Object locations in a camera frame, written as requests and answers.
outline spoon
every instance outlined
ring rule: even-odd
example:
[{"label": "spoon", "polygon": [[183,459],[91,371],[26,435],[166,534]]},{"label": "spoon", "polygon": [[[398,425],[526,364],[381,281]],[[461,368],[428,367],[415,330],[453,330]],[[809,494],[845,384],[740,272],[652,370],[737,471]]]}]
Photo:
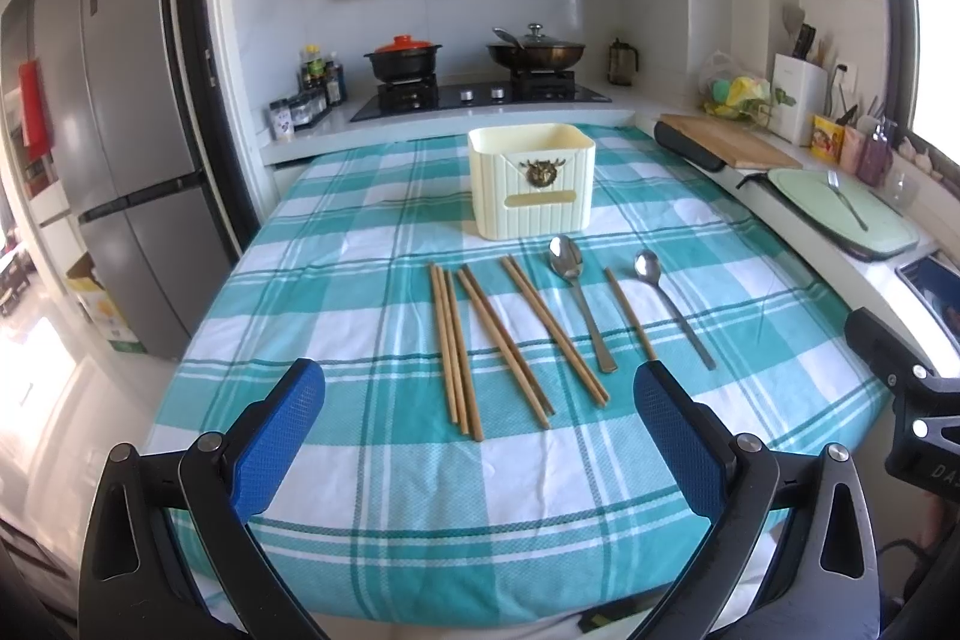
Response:
[{"label": "spoon", "polygon": [[496,33],[498,39],[502,39],[507,44],[512,44],[514,47],[519,47],[520,49],[526,49],[526,47],[523,47],[520,39],[517,39],[510,31],[506,31],[503,28],[493,28],[493,33]]},{"label": "spoon", "polygon": [[683,329],[683,333],[685,333],[686,338],[690,340],[690,344],[693,345],[694,350],[700,354],[700,359],[704,362],[707,369],[717,369],[717,363],[709,354],[709,350],[707,350],[704,343],[700,341],[699,336],[697,336],[697,333],[690,326],[686,318],[683,317],[683,313],[677,309],[677,305],[673,303],[673,299],[667,296],[664,289],[659,286],[661,267],[659,266],[659,258],[656,256],[656,253],[653,250],[643,250],[637,253],[637,261],[634,261],[634,269],[637,277],[640,277],[641,282],[653,287],[653,289],[659,293],[659,297],[664,301],[666,309],[670,311],[671,316],[680,324],[680,328]]},{"label": "spoon", "polygon": [[856,210],[853,209],[853,204],[850,203],[850,199],[847,199],[847,195],[840,190],[840,178],[837,176],[837,173],[834,170],[829,170],[827,172],[827,187],[837,194],[837,199],[840,199],[847,209],[851,211],[853,216],[856,218],[856,222],[860,224],[860,228],[864,231],[870,231],[870,226],[866,223],[863,223],[863,218],[858,215]]},{"label": "spoon", "polygon": [[616,362],[606,343],[603,342],[603,336],[597,328],[596,321],[593,320],[593,314],[590,312],[587,299],[584,298],[584,290],[580,287],[580,273],[584,270],[584,258],[580,255],[580,249],[573,239],[560,235],[550,239],[550,268],[566,282],[573,286],[573,298],[577,300],[577,306],[587,321],[587,331],[590,335],[590,341],[593,343],[594,352],[597,354],[597,365],[601,372],[616,372]]}]

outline orange pot lid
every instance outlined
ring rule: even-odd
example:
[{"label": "orange pot lid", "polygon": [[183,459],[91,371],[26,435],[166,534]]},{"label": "orange pot lid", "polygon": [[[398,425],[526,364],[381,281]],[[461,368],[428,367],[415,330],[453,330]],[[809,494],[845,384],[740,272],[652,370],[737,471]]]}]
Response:
[{"label": "orange pot lid", "polygon": [[433,43],[418,42],[410,34],[404,33],[395,36],[390,44],[384,44],[383,47],[378,47],[374,52],[396,52],[399,49],[419,49],[420,47],[433,47]]}]

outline black glass cooktop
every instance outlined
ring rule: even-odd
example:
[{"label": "black glass cooktop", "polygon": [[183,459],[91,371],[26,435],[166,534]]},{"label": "black glass cooktop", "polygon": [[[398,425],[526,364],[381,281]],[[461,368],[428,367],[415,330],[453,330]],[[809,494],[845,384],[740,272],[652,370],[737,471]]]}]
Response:
[{"label": "black glass cooktop", "polygon": [[577,85],[573,72],[514,76],[499,82],[469,82],[440,85],[435,79],[381,85],[377,95],[364,104],[350,122],[409,115],[416,112],[491,107],[507,104],[582,104],[610,102],[597,91]]}]

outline pot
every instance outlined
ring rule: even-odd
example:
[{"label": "pot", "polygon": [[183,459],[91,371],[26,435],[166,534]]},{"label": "pot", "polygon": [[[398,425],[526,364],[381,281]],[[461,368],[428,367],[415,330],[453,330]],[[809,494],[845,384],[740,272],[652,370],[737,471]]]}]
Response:
[{"label": "pot", "polygon": [[370,59],[373,76],[380,82],[409,82],[434,73],[440,47],[443,45],[418,42],[410,34],[403,34],[364,57]]},{"label": "pot", "polygon": [[563,42],[541,33],[539,23],[527,26],[530,33],[515,38],[502,28],[495,28],[503,42],[488,44],[493,61],[510,71],[564,71],[584,56],[585,44]]}]

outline gray refrigerator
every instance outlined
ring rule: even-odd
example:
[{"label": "gray refrigerator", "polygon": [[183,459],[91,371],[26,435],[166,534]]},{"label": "gray refrigerator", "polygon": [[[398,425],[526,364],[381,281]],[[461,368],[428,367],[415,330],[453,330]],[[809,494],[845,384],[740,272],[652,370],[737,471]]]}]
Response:
[{"label": "gray refrigerator", "polygon": [[96,274],[147,351],[179,359],[256,231],[203,0],[35,0],[34,15],[56,171]]}]

